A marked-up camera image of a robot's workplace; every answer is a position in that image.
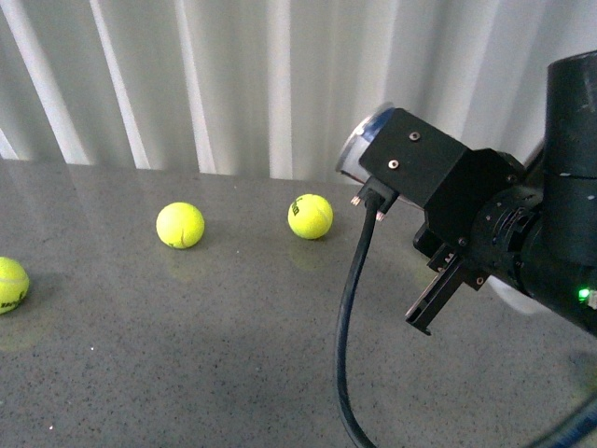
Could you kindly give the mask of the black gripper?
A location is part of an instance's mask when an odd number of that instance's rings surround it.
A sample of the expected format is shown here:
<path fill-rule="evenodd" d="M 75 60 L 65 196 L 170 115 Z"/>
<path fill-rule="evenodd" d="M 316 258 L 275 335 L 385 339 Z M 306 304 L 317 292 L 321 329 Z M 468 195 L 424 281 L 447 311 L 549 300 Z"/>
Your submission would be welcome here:
<path fill-rule="evenodd" d="M 429 325 L 460 285 L 479 290 L 489 274 L 439 239 L 425 224 L 416 232 L 413 246 L 429 258 L 427 266 L 436 275 L 406 312 L 406 321 L 423 334 L 430 335 Z"/>

